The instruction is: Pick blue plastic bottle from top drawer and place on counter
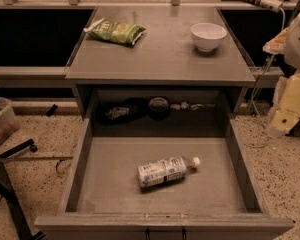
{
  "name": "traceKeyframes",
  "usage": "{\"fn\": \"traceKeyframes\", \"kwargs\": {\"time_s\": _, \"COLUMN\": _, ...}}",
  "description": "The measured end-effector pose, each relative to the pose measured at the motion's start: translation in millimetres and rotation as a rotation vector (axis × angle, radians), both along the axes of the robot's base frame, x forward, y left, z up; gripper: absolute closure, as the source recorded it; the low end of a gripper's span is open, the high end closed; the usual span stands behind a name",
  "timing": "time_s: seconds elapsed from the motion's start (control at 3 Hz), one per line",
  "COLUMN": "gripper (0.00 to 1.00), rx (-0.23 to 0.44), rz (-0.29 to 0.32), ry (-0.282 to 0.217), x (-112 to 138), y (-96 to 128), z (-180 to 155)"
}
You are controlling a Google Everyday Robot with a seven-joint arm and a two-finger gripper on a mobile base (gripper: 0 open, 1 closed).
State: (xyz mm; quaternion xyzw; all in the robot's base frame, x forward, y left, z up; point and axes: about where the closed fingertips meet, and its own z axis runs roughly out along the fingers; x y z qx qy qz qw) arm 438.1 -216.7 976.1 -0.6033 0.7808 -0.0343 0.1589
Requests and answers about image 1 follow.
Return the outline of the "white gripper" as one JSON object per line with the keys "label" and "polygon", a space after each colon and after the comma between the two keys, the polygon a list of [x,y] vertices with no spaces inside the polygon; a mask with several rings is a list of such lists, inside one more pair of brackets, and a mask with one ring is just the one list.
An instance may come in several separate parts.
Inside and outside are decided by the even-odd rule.
{"label": "white gripper", "polygon": [[300,120],[300,70],[289,78],[280,77],[268,114],[266,132],[270,137],[283,137]]}

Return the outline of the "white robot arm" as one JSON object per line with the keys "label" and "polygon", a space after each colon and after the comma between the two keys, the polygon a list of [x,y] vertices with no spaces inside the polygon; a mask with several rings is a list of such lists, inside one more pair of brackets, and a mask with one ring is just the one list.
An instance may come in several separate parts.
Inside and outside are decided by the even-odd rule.
{"label": "white robot arm", "polygon": [[296,69],[292,76],[279,78],[268,116],[267,134],[282,137],[300,120],[300,12],[287,28],[263,46],[263,50],[283,55],[284,62]]}

